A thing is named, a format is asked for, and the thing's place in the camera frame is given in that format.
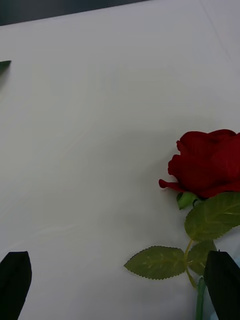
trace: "rose bloom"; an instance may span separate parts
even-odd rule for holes
[[[180,154],[168,163],[168,173],[177,182],[160,179],[161,188],[192,192],[201,198],[240,191],[240,133],[190,131],[176,145]]]

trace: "black object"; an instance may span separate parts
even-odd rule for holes
[[[204,281],[219,320],[240,319],[240,268],[227,252],[210,251]]]
[[[145,0],[0,0],[0,26],[141,1]]]
[[[9,252],[0,263],[0,319],[17,320],[32,281],[29,254]]]

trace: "artificial rose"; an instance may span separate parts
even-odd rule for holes
[[[188,191],[201,198],[240,192],[240,133],[227,129],[190,131],[176,145],[180,154],[168,163],[168,173],[178,182],[160,179],[161,188]]]

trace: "white surface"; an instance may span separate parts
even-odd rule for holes
[[[188,243],[158,179],[184,132],[239,131],[239,11],[162,0],[0,27],[0,259],[28,250],[33,269],[20,320],[194,318],[185,274],[123,264]],[[217,246],[236,255],[238,232]]]

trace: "rose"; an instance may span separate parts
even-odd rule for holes
[[[175,154],[168,163],[168,173],[177,182],[160,179],[161,188],[191,192],[201,198],[240,192],[240,133],[227,129],[190,131],[176,145],[180,155]]]

